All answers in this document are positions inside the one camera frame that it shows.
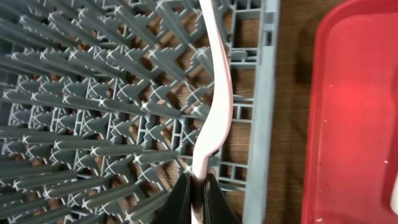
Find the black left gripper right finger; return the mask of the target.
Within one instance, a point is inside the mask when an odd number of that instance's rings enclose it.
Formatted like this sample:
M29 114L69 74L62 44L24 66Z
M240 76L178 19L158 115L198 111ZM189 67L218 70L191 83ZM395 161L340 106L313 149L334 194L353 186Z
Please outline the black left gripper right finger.
M241 224L224 196L217 179L207 173L204 185L204 224Z

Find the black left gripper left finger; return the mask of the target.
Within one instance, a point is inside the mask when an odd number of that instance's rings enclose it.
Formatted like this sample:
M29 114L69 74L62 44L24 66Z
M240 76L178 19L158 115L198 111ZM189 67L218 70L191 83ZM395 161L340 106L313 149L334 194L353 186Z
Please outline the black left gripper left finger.
M191 224L191 173L180 175L160 213L150 224Z

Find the white plastic fork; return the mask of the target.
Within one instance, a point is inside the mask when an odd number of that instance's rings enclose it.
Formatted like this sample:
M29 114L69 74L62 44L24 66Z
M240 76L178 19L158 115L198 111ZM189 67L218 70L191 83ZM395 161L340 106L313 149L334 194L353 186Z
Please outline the white plastic fork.
M209 157L224 144L233 114L231 74L224 44L216 23L215 4L212 0L200 0L200 6L210 41L214 67L214 93L210 112L193 150L191 205L191 222L193 224L203 222L203 189Z

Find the white plastic spoon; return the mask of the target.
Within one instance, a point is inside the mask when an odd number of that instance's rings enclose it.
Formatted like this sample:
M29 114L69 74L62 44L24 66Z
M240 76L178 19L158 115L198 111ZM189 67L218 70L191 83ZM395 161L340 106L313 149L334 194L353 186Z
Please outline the white plastic spoon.
M398 178L395 179L390 199L391 210L398 215Z

